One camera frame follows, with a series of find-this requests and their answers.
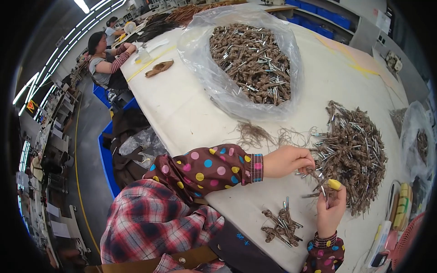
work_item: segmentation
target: paper sign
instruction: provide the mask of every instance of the paper sign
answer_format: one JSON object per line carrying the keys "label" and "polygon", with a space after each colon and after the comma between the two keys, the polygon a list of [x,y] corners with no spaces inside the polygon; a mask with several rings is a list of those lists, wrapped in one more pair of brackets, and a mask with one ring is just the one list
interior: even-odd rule
{"label": "paper sign", "polygon": [[47,211],[56,217],[59,217],[59,209],[47,202]]}
{"label": "paper sign", "polygon": [[70,233],[68,232],[68,227],[64,223],[58,223],[56,221],[50,221],[52,226],[52,231],[55,236],[71,238]]}

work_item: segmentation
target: plastic bag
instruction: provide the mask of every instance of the plastic bag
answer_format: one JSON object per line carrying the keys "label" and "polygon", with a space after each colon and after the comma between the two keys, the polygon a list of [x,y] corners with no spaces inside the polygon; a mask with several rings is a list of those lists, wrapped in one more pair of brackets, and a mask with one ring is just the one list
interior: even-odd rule
{"label": "plastic bag", "polygon": [[164,148],[164,144],[162,144],[152,127],[130,136],[123,142],[118,151],[120,155],[125,156],[140,146],[143,150],[138,154],[142,155],[143,161],[134,160],[134,162],[144,169],[149,169],[153,161],[155,161],[156,156],[168,154]]}
{"label": "plastic bag", "polygon": [[[428,142],[425,162],[420,157],[416,142],[417,134],[421,131],[425,133]],[[435,165],[434,134],[425,115],[425,109],[418,101],[411,103],[405,112],[400,141],[401,160],[410,182],[413,182],[416,176],[422,181],[427,181]]]}
{"label": "plastic bag", "polygon": [[[272,30],[279,49],[290,59],[291,100],[279,106],[255,104],[214,62],[209,38],[217,26],[247,24]],[[299,99],[303,84],[302,61],[290,26],[257,6],[231,5],[197,13],[177,43],[180,58],[197,76],[211,99],[227,114],[252,121],[285,121]]]}

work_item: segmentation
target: blue crate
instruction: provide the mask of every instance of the blue crate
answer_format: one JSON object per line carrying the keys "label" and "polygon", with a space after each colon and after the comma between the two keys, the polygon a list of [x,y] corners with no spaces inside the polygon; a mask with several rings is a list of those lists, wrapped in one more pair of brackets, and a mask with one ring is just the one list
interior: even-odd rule
{"label": "blue crate", "polygon": [[344,27],[345,29],[349,29],[350,27],[350,21],[346,19],[345,17],[334,14],[334,17],[332,19],[332,22],[336,23],[337,25]]}
{"label": "blue crate", "polygon": [[303,10],[307,10],[309,12],[315,13],[315,14],[317,13],[317,6],[314,6],[312,4],[301,2],[300,8]]}
{"label": "blue crate", "polygon": [[[138,108],[139,105],[135,98],[126,104],[123,109]],[[103,129],[103,133],[112,133],[112,121]],[[108,183],[109,191],[111,192],[112,198],[115,198],[120,193],[120,187],[115,182],[114,172],[112,168],[112,154],[111,151],[103,147],[103,135],[100,134],[97,142],[99,143],[100,159],[102,161],[103,172],[105,173],[106,182]]]}
{"label": "blue crate", "polygon": [[332,21],[332,19],[334,19],[333,12],[330,12],[329,10],[322,9],[320,7],[317,9],[317,14],[322,16],[323,18],[326,18],[326,19],[331,20],[331,21]]}
{"label": "blue crate", "polygon": [[300,8],[301,2],[297,0],[285,0],[285,3]]}
{"label": "blue crate", "polygon": [[314,22],[311,22],[311,21],[306,21],[306,20],[302,21],[301,26],[303,26],[304,28],[310,29],[310,30],[312,30],[314,32],[317,32],[317,29],[320,28],[320,25],[318,25],[318,24],[316,24]]}
{"label": "blue crate", "polygon": [[293,15],[293,18],[287,18],[287,20],[290,22],[290,23],[293,23],[293,24],[298,24],[298,25],[300,25],[300,22],[301,22],[301,18],[300,17],[297,17],[296,15]]}
{"label": "blue crate", "polygon": [[329,30],[324,29],[324,28],[318,28],[317,29],[317,33],[319,33],[319,34],[321,34],[321,35],[323,35],[323,36],[325,36],[326,38],[329,38],[329,39],[334,38],[334,32],[329,31]]}
{"label": "blue crate", "polygon": [[108,101],[108,91],[103,87],[96,85],[93,83],[93,94],[101,100],[108,109],[111,107],[111,104]]}

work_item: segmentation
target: concrete floor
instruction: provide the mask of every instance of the concrete floor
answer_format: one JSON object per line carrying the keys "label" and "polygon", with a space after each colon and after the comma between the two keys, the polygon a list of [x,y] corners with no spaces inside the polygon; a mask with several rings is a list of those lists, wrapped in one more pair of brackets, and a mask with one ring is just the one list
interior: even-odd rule
{"label": "concrete floor", "polygon": [[[106,217],[113,199],[103,173],[97,138],[111,121],[108,108],[93,94],[93,82],[86,77],[79,85],[83,92],[77,126],[77,174],[80,195],[82,197],[85,215],[98,247],[100,238],[106,227]],[[76,121],[79,108],[76,107],[73,123],[67,132],[71,137],[70,154],[74,155]],[[86,247],[91,249],[87,255],[91,265],[101,264],[100,255],[93,243],[91,234],[85,223],[77,189],[75,166],[68,173],[67,204],[76,206],[76,219]]]}

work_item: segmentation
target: hand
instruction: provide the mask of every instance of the hand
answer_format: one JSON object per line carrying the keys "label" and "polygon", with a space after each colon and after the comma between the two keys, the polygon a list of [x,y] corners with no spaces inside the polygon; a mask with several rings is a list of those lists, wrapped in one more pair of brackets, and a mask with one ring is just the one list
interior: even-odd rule
{"label": "hand", "polygon": [[305,148],[285,145],[264,156],[264,177],[280,178],[295,170],[307,174],[307,167],[316,165],[311,152]]}
{"label": "hand", "polygon": [[337,227],[346,211],[346,187],[341,185],[338,191],[333,192],[333,200],[328,199],[329,208],[326,208],[326,199],[320,193],[317,201],[317,232],[319,238],[329,238],[335,234]]}
{"label": "hand", "polygon": [[134,53],[135,51],[136,51],[136,46],[134,46],[134,45],[130,45],[130,46],[128,47],[128,49],[126,49],[125,52],[127,52],[127,53],[129,53],[129,54],[132,54],[132,53]]}

